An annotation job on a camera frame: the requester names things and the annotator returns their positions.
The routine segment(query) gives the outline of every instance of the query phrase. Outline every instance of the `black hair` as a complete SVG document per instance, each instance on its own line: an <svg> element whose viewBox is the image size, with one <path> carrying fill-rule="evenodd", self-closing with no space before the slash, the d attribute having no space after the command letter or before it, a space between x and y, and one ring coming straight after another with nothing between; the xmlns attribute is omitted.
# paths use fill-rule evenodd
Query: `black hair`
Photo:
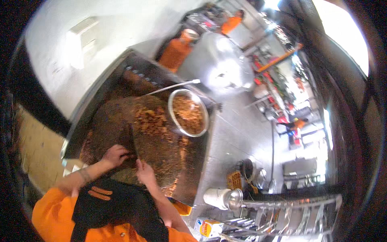
<svg viewBox="0 0 387 242"><path fill-rule="evenodd" d="M240 9L239 12L241 13L241 18L243 19L245 17L245 12L242 9Z"/></svg>

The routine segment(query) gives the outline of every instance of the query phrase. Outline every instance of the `forearm tattoo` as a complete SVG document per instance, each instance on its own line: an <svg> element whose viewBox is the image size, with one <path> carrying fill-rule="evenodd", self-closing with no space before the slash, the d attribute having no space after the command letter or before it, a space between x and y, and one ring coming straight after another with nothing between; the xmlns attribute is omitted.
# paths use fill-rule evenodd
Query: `forearm tattoo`
<svg viewBox="0 0 387 242"><path fill-rule="evenodd" d="M80 169L78 170L80 175L82 176L83 180L85 181L85 183L88 183L91 181L91 177L89 175L89 173L86 171L86 169Z"/></svg>

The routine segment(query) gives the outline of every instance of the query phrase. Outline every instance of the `hand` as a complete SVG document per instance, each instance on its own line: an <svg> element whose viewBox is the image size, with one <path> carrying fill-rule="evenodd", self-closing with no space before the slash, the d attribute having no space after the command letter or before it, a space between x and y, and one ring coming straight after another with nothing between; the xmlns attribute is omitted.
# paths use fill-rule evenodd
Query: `hand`
<svg viewBox="0 0 387 242"><path fill-rule="evenodd" d="M156 177L154 176L153 169L146 162L142 163L140 160L136 160L137 164L137 179L145 186L157 186Z"/></svg>
<svg viewBox="0 0 387 242"><path fill-rule="evenodd" d="M127 154L129 151L122 145L115 144L106 151L101 160L106 160L113 168L120 166L122 162L129 158Z"/></svg>

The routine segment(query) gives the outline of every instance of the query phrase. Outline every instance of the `food box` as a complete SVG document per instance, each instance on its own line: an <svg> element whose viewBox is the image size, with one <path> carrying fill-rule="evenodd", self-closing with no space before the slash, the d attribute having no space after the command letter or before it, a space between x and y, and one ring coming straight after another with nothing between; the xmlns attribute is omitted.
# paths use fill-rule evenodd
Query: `food box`
<svg viewBox="0 0 387 242"><path fill-rule="evenodd" d="M194 230L208 238L215 238L223 230L224 223L209 218L197 218Z"/></svg>

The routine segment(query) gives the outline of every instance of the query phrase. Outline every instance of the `metal counter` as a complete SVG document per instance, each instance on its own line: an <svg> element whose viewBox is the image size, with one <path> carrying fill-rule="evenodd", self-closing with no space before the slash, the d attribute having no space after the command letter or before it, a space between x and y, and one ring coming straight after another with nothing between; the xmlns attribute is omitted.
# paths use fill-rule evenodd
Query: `metal counter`
<svg viewBox="0 0 387 242"><path fill-rule="evenodd" d="M101 74L78 104L76 111L72 116L72 126L66 137L68 142L65 142L65 145L62 148L62 159L79 158L83 141L90 130L91 120L95 112L104 102L109 100L109 98L115 97L112 93L114 93L116 89L122 88L122 86L120 86L122 85L120 81L122 80L125 69L128 67L133 73L144 78L146 81L149 81L155 89L183 82L183 80L164 67L161 67L158 63L148 60L147 57L132 49L128 49ZM216 103L194 86L186 85L184 88L190 89L200 96L207 107L211 121L214 116L214 109L217 108ZM160 93L159 96L158 94L155 96L166 101L165 98L168 98L168 95L165 95L165 93L174 90L175 89L170 89ZM134 90L131 90L128 93L131 93L132 96L141 96L150 91L140 91L134 86ZM193 206L207 150L209 133L207 132L198 138L189 137L188 139L190 142L187 146L186 169L180 173L172 198L189 206Z"/></svg>

